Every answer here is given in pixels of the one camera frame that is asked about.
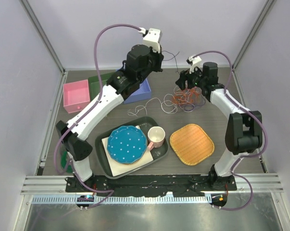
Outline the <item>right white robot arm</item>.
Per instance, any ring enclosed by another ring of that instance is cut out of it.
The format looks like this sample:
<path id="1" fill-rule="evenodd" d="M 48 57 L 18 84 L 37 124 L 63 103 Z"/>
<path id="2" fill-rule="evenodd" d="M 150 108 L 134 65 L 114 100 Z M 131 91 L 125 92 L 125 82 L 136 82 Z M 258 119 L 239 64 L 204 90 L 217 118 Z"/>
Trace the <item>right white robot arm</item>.
<path id="1" fill-rule="evenodd" d="M 235 167 L 243 158 L 263 144 L 262 115 L 250 111 L 234 99 L 218 81 L 218 66 L 206 62 L 202 69 L 183 70 L 176 85 L 181 89 L 198 87 L 202 95 L 215 105 L 228 119 L 225 134 L 226 149 L 218 162 L 209 171 L 208 184 L 213 190 L 221 189 L 226 179 L 233 175 Z"/>

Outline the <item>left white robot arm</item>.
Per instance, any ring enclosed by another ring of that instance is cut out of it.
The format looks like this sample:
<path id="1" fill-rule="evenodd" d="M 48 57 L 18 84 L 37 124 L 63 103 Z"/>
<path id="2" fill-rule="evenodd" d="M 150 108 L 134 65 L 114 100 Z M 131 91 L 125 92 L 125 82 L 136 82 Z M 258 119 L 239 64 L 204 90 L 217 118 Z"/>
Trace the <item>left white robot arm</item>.
<path id="1" fill-rule="evenodd" d="M 105 85 L 100 85 L 99 94 L 90 104 L 68 122 L 56 124 L 60 135 L 57 144 L 68 151 L 69 163 L 74 168 L 74 175 L 78 176 L 76 185 L 81 191 L 88 192 L 93 187 L 88 158 L 93 148 L 87 142 L 89 134 L 109 112 L 136 92 L 151 72 L 162 71 L 163 59 L 161 45 L 133 46 L 122 68 L 114 72 Z"/>

